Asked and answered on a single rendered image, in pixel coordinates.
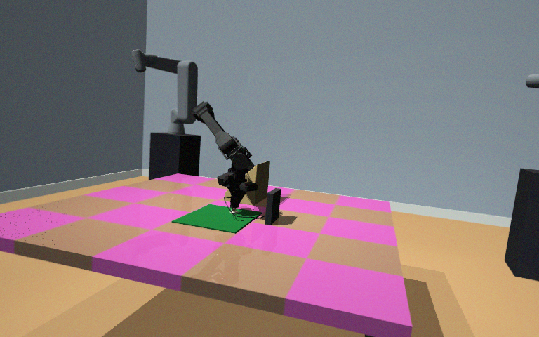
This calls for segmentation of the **green circuit board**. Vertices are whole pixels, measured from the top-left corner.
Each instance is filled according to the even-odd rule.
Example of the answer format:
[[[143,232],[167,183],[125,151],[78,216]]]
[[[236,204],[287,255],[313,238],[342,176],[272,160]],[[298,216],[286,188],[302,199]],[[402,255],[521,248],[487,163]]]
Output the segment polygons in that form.
[[[245,209],[230,207],[229,209],[226,206],[209,204],[200,209],[197,209],[196,211],[193,211],[191,213],[188,213],[187,215],[173,220],[172,223],[191,225],[195,227],[202,227],[236,234],[243,227],[248,225],[251,221],[253,221],[255,218],[262,214],[262,212],[250,211]],[[237,216],[255,218],[242,218]]]

